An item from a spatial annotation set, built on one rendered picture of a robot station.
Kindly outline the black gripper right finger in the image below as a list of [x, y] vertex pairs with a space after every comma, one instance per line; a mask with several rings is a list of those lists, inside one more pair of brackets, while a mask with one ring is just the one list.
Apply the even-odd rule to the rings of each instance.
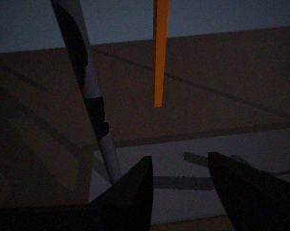
[[290, 231], [290, 182], [218, 152], [208, 169], [234, 231]]

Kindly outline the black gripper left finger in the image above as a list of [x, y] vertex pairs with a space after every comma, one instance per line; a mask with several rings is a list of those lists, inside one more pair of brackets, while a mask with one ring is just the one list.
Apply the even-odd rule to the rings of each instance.
[[144, 156], [88, 204], [0, 209], [0, 231], [149, 231], [152, 157]]

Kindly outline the orange bar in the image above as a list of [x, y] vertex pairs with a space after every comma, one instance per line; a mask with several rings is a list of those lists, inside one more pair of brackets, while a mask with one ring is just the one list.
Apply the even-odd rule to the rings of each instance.
[[153, 0], [152, 100], [162, 106], [169, 0]]

